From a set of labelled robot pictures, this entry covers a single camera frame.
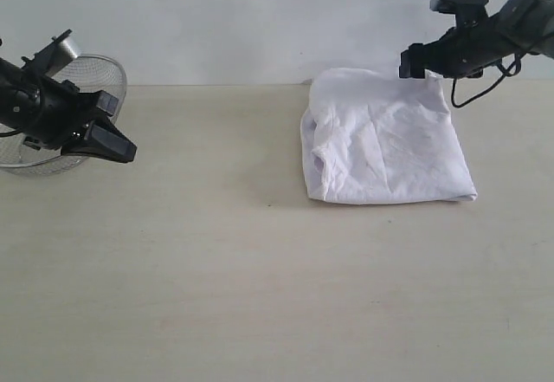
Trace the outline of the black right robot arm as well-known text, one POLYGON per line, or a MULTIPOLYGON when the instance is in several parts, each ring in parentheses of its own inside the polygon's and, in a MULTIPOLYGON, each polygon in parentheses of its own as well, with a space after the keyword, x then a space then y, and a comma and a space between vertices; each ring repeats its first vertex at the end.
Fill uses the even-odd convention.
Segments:
POLYGON ((429 8, 453 15, 455 26, 428 44, 401 53, 398 75, 423 79, 434 72, 449 79, 479 78, 509 55, 553 56, 553 1, 508 0, 488 15, 489 0, 430 0, 429 8))

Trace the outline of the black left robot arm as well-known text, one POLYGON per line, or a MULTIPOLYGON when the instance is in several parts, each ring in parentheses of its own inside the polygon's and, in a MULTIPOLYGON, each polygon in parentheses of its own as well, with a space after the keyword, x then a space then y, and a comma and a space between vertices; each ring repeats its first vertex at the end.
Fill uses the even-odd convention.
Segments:
POLYGON ((130 163, 137 146, 115 126, 126 90, 125 70, 101 55, 83 55, 53 76, 1 60, 1 140, 53 160, 130 163))

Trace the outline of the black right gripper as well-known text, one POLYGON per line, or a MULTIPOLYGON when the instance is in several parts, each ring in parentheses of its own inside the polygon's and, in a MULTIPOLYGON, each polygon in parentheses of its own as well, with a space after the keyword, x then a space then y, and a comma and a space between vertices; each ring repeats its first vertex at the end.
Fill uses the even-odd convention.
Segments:
POLYGON ((424 79, 428 71, 464 78, 511 54, 511 43, 490 23, 449 30, 438 41, 413 43, 401 53, 398 76, 424 79))

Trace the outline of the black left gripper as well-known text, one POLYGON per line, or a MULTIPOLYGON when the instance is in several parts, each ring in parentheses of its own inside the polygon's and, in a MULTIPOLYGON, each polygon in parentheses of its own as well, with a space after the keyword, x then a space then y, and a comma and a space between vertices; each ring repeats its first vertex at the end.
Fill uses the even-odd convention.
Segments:
POLYGON ((38 148, 61 150, 62 156, 127 164, 137 146, 104 113, 116 117, 119 99, 104 90, 82 93, 69 81, 39 74, 12 75, 12 134, 23 134, 38 148))

